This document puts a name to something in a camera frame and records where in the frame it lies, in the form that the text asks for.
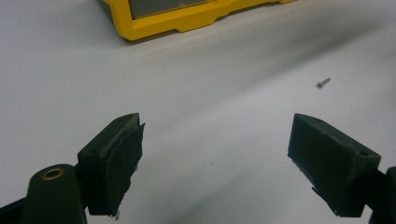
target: small screw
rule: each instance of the small screw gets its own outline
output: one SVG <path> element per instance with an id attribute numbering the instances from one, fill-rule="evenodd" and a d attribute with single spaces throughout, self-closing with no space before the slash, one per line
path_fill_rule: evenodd
<path id="1" fill-rule="evenodd" d="M 326 78 L 326 80 L 324 80 L 324 81 L 322 81 L 322 82 L 318 82 L 318 84 L 317 84 L 318 89 L 322 89 L 323 86 L 324 86 L 326 83 L 328 83 L 330 80 L 331 80 L 331 78 L 328 77 L 328 78 Z"/>

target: screw hole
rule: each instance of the screw hole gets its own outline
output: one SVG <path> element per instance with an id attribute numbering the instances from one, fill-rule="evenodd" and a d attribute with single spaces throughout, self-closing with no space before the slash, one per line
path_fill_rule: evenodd
<path id="1" fill-rule="evenodd" d="M 64 169 L 62 169 L 62 168 L 54 168 L 54 169 L 48 170 L 46 173 L 44 173 L 41 176 L 41 179 L 43 179 L 43 180 L 52 180 L 52 179 L 58 178 L 59 176 L 61 176 L 63 174 L 64 174 Z"/>

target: display screen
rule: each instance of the display screen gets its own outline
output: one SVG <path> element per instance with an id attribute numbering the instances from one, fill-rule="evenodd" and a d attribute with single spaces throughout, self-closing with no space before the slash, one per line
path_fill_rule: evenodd
<path id="1" fill-rule="evenodd" d="M 165 11 L 190 7 L 209 0 L 129 0 L 133 19 L 163 13 Z"/>

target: white surface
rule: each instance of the white surface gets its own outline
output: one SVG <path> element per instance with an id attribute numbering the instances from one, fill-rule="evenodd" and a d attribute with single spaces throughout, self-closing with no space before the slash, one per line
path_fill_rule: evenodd
<path id="1" fill-rule="evenodd" d="M 367 223 L 370 209 L 335 217 L 287 150 L 304 113 L 396 165 L 395 10 L 300 0 L 128 43 L 95 1 L 0 0 L 0 206 L 139 112 L 144 156 L 118 223 Z"/>

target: yellow case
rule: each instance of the yellow case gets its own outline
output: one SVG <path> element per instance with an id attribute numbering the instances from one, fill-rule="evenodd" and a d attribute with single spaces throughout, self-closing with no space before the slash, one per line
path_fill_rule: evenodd
<path id="1" fill-rule="evenodd" d="M 132 41 L 166 31 L 186 32 L 207 26 L 215 22 L 217 18 L 239 9 L 264 3 L 286 4 L 294 0 L 211 0 L 200 5 L 183 7 L 136 20 L 133 19 L 128 0 L 103 1 L 108 4 L 111 19 L 118 33 Z"/>

